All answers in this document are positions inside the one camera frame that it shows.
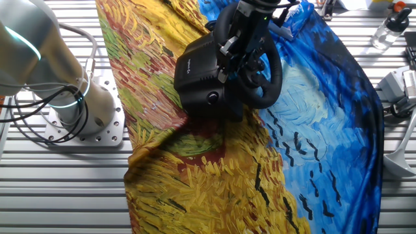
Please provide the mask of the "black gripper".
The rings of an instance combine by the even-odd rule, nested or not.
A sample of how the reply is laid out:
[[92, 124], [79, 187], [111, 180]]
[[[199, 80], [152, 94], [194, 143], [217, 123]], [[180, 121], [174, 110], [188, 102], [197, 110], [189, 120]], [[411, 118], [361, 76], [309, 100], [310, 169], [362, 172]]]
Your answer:
[[[238, 44], [249, 44], [252, 38], [259, 37], [267, 28], [268, 21], [273, 13], [273, 1], [241, 0], [232, 18], [232, 36], [224, 45], [221, 45], [216, 55], [221, 83], [227, 81], [228, 76], [235, 71], [237, 54], [231, 50]], [[257, 74], [264, 70], [261, 56], [264, 54], [264, 44], [254, 49], [244, 61], [239, 73], [248, 75]]]

